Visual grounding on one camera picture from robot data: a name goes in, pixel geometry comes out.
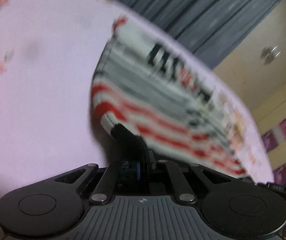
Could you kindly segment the striped red black white garment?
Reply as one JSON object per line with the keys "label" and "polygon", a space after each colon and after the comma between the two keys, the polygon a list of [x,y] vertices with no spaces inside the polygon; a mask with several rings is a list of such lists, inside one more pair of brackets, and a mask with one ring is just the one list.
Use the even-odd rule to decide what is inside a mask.
{"label": "striped red black white garment", "polygon": [[177,55],[126,17],[113,23],[91,85],[94,116],[111,133],[122,125],[161,155],[247,177],[243,117]]}

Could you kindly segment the cream wardrobe with purple panels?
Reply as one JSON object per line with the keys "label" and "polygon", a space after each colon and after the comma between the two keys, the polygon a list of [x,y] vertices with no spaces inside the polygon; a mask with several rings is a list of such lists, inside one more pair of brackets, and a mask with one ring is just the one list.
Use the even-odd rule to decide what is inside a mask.
{"label": "cream wardrobe with purple panels", "polygon": [[252,111],[277,184],[286,183],[286,83]]}

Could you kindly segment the pink floral bed sheet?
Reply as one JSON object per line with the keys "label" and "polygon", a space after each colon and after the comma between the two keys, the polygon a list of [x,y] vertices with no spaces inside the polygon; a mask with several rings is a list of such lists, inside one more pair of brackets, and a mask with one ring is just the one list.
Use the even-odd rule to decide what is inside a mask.
{"label": "pink floral bed sheet", "polygon": [[272,180],[243,102],[152,23],[112,0],[0,0],[0,198],[86,163],[141,161],[136,144],[113,139],[91,113],[94,71],[119,18],[137,24],[182,59],[203,85],[227,96],[244,129],[244,145],[232,167],[257,182]]}

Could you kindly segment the blue grey curtain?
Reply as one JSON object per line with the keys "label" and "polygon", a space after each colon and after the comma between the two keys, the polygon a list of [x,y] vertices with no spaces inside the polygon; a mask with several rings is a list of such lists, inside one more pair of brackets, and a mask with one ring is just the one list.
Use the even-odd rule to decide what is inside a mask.
{"label": "blue grey curtain", "polygon": [[214,69],[281,0],[117,0]]}

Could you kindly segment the crystal wall lamp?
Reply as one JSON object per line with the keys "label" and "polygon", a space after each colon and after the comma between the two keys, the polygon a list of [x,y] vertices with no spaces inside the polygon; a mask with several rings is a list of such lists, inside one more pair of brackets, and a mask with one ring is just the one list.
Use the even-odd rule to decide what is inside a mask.
{"label": "crystal wall lamp", "polygon": [[262,52],[261,52],[261,55],[260,55],[260,58],[264,60],[264,64],[265,65],[268,65],[270,64],[272,61],[274,61],[275,58],[277,58],[280,53],[282,51],[279,50],[278,46],[275,46],[275,47],[264,47]]}

